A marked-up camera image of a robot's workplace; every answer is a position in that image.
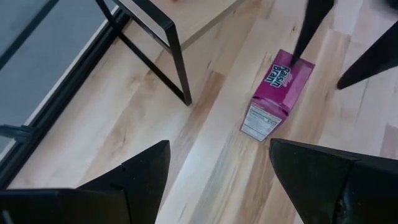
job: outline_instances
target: pink cereal box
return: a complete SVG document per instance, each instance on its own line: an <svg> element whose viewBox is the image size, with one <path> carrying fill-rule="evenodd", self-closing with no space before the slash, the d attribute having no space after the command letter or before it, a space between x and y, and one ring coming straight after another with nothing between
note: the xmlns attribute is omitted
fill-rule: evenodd
<svg viewBox="0 0 398 224"><path fill-rule="evenodd" d="M241 131L258 141L286 120L315 66L300 59L289 68L291 58L292 54L279 50L251 98Z"/></svg>

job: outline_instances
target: hardwood floor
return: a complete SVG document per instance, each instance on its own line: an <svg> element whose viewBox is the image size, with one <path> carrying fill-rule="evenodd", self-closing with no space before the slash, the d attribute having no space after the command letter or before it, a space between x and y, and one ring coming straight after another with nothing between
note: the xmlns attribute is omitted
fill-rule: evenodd
<svg viewBox="0 0 398 224"><path fill-rule="evenodd" d="M77 187L168 139L157 223L301 223L274 175L268 142L239 126L278 50L293 51L305 2L246 0L189 46L190 107L115 41L10 188ZM303 55L315 69L273 137L398 159L398 68L335 88L395 21L369 2L338 1L325 18ZM135 24L126 33L178 83L167 52Z"/></svg>

